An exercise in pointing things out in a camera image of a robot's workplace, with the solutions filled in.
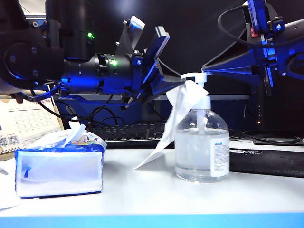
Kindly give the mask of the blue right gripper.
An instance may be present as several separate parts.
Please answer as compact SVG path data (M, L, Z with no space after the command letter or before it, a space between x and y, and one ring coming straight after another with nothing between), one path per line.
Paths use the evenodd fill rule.
M284 50L285 20L265 0L247 1L247 41L256 46L233 42L223 52L203 64L205 73L232 78L242 82L261 82L259 74L254 74L254 56L263 79L265 93L273 95L276 75L279 69L279 54Z

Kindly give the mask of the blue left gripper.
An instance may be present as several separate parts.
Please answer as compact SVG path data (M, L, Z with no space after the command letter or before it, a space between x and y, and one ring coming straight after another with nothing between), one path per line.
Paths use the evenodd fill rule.
M143 51L135 49L143 32L143 26L125 26L123 29L123 76L127 81L123 93L123 101L146 102L163 94L186 80L181 73L170 68L159 59L160 54L170 39L163 26L155 27L155 35L150 45Z

